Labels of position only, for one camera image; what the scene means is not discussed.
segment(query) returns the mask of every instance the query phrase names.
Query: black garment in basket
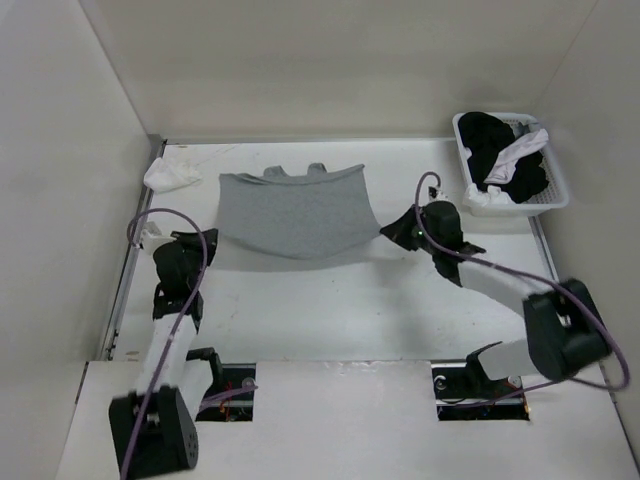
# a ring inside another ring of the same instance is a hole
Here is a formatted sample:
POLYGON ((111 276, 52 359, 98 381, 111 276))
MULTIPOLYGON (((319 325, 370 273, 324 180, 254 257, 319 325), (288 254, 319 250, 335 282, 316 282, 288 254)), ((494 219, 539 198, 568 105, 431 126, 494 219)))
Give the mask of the black garment in basket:
MULTIPOLYGON (((484 183, 484 180, 496 163, 498 153, 516 140, 513 129, 502 120, 483 112, 464 114, 458 120, 458 129, 462 143, 472 153, 467 160, 471 179, 479 190, 486 192, 491 184, 484 183)), ((496 186, 507 192, 515 203, 526 202, 549 185, 541 163, 540 152, 521 158, 511 181, 496 186)))

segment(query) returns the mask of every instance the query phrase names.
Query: wall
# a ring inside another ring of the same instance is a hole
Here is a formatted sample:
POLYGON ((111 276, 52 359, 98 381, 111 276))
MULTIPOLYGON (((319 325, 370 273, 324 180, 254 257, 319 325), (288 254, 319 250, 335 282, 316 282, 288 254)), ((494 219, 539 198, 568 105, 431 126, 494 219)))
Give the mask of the wall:
POLYGON ((148 132, 450 136, 529 110, 595 0, 81 0, 148 132))
POLYGON ((77 0, 10 3, 0 3, 0 477, 48 479, 149 144, 77 0))
POLYGON ((607 327, 631 363, 636 379, 618 400, 636 449, 639 26, 636 0, 599 0, 536 108, 549 128, 573 195, 568 208, 543 216, 545 232, 559 272, 589 285, 607 327))

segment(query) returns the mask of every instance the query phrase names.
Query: gray cloth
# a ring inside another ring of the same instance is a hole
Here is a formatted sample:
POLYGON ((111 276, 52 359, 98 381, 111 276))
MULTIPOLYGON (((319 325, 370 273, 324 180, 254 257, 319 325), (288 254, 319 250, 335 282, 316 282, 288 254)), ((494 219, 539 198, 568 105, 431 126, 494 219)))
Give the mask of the gray cloth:
POLYGON ((291 177, 280 166, 264 176, 220 175, 216 227, 245 248, 287 258, 335 255, 379 235, 364 165, 327 173, 314 163, 291 177))

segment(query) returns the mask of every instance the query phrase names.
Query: crumpled white cloth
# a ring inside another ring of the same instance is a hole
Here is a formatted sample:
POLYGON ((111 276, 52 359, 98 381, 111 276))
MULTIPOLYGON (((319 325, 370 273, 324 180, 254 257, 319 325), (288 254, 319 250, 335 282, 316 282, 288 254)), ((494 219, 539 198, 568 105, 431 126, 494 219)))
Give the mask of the crumpled white cloth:
POLYGON ((156 158, 144 174, 144 184, 155 193, 186 187, 199 180, 202 180, 202 174, 191 166, 189 160, 171 157, 156 158))
POLYGON ((542 149, 549 142, 549 134, 543 128, 523 135, 498 154, 496 163, 484 183, 505 185, 511 181, 518 160, 542 149))
POLYGON ((475 183, 467 187, 462 199, 467 207, 486 207, 487 205, 515 205, 507 192, 500 190, 500 187, 489 185, 486 192, 481 192, 475 183))

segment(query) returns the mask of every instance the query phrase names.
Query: laundry basket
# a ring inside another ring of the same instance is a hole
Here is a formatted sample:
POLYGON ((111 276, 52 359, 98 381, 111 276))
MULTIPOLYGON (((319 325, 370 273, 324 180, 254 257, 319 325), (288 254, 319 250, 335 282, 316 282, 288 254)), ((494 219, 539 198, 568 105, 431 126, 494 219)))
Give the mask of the laundry basket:
MULTIPOLYGON (((531 131, 540 129, 538 120, 531 115, 524 115, 520 113, 492 113, 487 112, 489 115, 493 115, 499 118, 503 122, 515 126, 518 122, 524 125, 530 125, 531 131)), ((460 164, 462 166, 462 174, 464 176, 465 188, 473 183, 471 180, 471 173, 469 172, 469 165, 467 159, 469 154, 462 143, 462 137, 460 136, 460 129, 458 128, 458 121, 464 113, 458 113, 453 117, 453 129, 456 134, 456 141, 458 142, 458 154, 460 157, 460 164)), ((551 210, 553 208, 563 208, 569 203, 569 191, 567 184, 562 177, 562 172, 558 165, 551 142, 542 149, 542 168, 544 168, 547 179, 549 180, 549 186, 544 189, 538 195, 527 200, 525 203, 515 205, 487 205, 485 207, 472 207, 471 213, 476 216, 496 217, 496 216, 529 216, 533 217, 551 210)))

